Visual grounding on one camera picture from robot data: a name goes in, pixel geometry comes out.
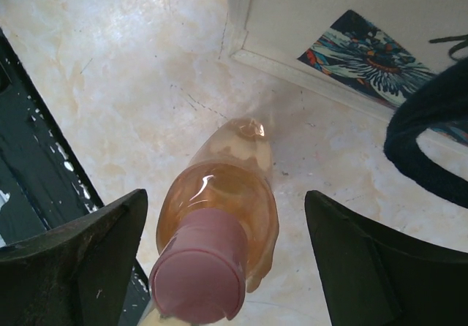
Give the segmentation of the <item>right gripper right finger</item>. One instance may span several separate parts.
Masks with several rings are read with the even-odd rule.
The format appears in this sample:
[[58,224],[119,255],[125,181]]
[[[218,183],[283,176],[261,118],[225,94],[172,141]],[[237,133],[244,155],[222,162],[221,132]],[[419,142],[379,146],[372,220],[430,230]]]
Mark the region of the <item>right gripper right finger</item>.
[[466,325],[467,253],[309,191],[305,214],[332,325]]

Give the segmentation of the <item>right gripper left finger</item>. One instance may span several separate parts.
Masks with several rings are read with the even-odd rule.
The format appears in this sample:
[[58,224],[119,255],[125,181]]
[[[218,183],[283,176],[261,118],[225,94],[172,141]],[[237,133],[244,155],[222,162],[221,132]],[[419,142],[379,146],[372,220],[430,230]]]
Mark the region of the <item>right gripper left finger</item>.
[[117,325],[146,222],[136,189],[1,248],[2,325]]

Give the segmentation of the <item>orange bottle pink cap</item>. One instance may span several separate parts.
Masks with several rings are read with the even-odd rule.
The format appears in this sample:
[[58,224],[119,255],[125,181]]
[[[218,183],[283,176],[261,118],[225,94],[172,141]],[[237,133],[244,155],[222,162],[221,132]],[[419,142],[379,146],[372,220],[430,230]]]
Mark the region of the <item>orange bottle pink cap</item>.
[[149,276],[163,316],[206,325],[233,319],[273,262],[279,219],[264,125],[234,118],[173,181],[156,227]]

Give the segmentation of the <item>beige canvas tote bag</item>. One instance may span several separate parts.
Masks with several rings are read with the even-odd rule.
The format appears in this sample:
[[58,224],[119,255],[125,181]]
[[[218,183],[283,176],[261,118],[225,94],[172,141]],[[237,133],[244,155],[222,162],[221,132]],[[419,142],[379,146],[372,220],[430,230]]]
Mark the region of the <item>beige canvas tote bag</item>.
[[467,143],[467,0],[227,0],[234,59],[389,121],[384,153],[467,205],[467,180],[418,145]]

